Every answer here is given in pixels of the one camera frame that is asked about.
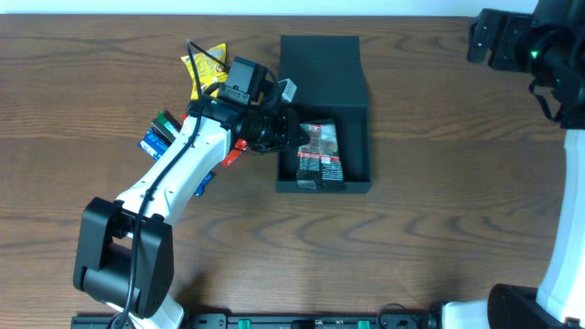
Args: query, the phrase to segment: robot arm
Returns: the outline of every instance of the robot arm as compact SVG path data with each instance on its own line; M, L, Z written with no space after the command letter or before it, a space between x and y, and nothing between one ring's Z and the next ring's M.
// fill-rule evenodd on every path
M194 63L190 49L189 55ZM235 58L225 83L205 93L199 88L181 132L146 175L114 202L96 197L88 204L73 284L118 311L126 307L116 327L123 326L126 315L141 328L181 325L184 312L167 294L174 275L172 227L202 179L238 139L260 154L308 142L296 113L281 106L281 99L293 97L283 94L291 89L263 66ZM210 96L213 90L217 98ZM113 239L127 235L133 238L132 250Z
M533 15L484 9L470 27L467 58L530 73L545 116L567 129L567 181L547 275L537 289L497 284L489 299L443 307L444 329L585 325L585 1L541 0ZM535 87L553 89L552 113Z

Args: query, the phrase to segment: wood grain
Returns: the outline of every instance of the wood grain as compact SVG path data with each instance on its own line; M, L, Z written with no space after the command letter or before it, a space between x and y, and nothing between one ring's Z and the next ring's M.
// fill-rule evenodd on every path
M108 308L71 282L80 214L152 161L135 145L179 115L190 37L278 68L280 35L359 35L374 186L274 193L247 156L175 228L172 294L233 312L370 312L537 286L554 243L563 132L529 77L465 60L467 20L400 17L0 16L0 327L64 327Z

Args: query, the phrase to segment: green connector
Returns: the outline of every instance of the green connector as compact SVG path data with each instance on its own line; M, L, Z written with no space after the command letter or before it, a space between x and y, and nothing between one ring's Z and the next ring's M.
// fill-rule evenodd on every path
M251 321L250 320L239 320L238 321L238 329L250 329Z
M369 329L369 321L358 321L357 329Z

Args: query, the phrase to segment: yellow snack bag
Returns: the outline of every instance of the yellow snack bag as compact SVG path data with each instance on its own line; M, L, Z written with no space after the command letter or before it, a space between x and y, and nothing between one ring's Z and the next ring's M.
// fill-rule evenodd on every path
M223 62L226 61L226 44L215 46L207 52ZM214 82L225 82L228 79L228 73L225 72L225 68L215 60L207 57L204 53L195 54L194 58L195 65L197 66L197 73L199 73L199 80L201 81L202 91L205 91L205 89ZM191 100L196 100L199 98L199 95L197 95L197 85L195 83L195 74L193 73L191 60L189 59L189 56L183 56L181 60L185 63L186 69L189 71L191 79L193 80ZM211 95L217 97L218 91L215 90Z

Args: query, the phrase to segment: black box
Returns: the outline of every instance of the black box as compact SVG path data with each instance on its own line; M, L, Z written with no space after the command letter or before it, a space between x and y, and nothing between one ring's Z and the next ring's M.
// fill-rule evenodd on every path
M335 119L345 188L301 189L296 184L297 151L280 153L276 191L366 193L372 186L369 99L359 61L359 37L282 36L279 80L297 85L292 107L301 122Z

